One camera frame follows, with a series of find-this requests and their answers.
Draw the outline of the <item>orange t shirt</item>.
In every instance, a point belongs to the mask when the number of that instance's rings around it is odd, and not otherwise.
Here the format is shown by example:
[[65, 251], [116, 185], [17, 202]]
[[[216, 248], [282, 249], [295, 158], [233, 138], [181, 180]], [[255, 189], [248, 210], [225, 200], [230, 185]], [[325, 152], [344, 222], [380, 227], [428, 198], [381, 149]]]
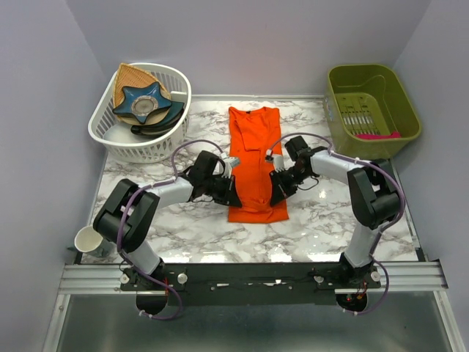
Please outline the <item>orange t shirt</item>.
[[285, 201], [272, 206], [270, 173], [273, 165], [265, 160], [266, 152], [274, 147], [275, 154], [282, 154], [280, 111], [262, 107], [241, 111], [229, 108], [230, 151], [240, 159], [233, 169], [235, 187], [242, 206], [230, 207], [228, 221], [249, 224], [269, 224], [289, 218]]

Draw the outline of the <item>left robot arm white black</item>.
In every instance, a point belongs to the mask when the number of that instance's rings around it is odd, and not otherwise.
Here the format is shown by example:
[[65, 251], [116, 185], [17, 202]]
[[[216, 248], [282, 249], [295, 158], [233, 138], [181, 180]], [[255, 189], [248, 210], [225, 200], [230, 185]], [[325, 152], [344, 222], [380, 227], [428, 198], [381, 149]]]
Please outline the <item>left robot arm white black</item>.
[[238, 157], [221, 158], [202, 151], [194, 164], [155, 185], [140, 187], [123, 179], [114, 187], [92, 227], [101, 237], [114, 243], [123, 258], [133, 265], [138, 272], [138, 282], [153, 290], [163, 280], [164, 267], [163, 260], [147, 241], [156, 212], [204, 195], [219, 205], [241, 207], [232, 174], [239, 164]]

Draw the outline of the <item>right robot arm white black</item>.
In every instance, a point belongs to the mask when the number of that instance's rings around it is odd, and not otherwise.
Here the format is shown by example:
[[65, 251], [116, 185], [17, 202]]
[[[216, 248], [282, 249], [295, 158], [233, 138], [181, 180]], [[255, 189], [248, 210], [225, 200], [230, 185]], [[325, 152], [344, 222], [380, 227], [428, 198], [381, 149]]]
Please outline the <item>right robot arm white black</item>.
[[354, 287], [372, 271], [374, 252], [383, 233], [394, 226], [405, 211], [405, 196], [391, 174], [387, 160], [351, 158], [333, 151], [332, 145], [309, 147], [302, 133], [290, 133], [274, 144], [284, 143], [293, 165], [286, 168], [281, 155], [269, 148], [265, 160], [273, 165], [270, 172], [270, 205], [275, 206], [294, 195], [308, 178], [327, 177], [349, 189], [354, 232], [339, 261], [330, 270], [314, 267], [312, 276], [321, 285]]

